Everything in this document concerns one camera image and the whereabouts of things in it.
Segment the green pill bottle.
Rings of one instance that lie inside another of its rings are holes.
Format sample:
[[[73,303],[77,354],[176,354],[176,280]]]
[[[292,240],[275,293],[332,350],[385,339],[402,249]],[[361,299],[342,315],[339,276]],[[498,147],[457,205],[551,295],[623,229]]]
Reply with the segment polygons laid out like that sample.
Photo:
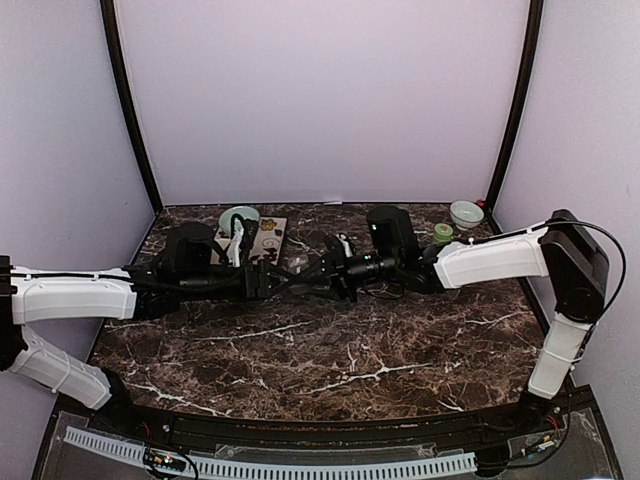
[[[454,238],[454,229],[446,223],[438,223],[433,228],[432,243],[434,245],[449,244]]]

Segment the grey weekly pill organizer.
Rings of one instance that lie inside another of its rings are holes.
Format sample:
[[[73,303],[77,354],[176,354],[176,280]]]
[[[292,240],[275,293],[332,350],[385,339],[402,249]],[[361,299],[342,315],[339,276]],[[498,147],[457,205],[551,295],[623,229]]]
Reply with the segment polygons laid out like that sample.
[[[308,255],[298,255],[287,260],[287,269],[290,273],[296,275],[308,268],[310,258]]]

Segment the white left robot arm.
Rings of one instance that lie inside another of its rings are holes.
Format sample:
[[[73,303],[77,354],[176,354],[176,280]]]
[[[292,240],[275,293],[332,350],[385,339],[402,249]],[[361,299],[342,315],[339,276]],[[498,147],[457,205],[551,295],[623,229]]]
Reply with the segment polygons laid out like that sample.
[[[148,263],[105,271],[59,272],[17,267],[1,259],[1,368],[23,375],[101,413],[120,436],[141,427],[120,376],[70,356],[37,335],[30,323],[104,318],[155,320],[202,300],[261,300],[308,280],[316,260],[294,274],[251,250],[257,222],[234,217],[231,242],[221,246],[212,227],[188,222],[171,229]]]

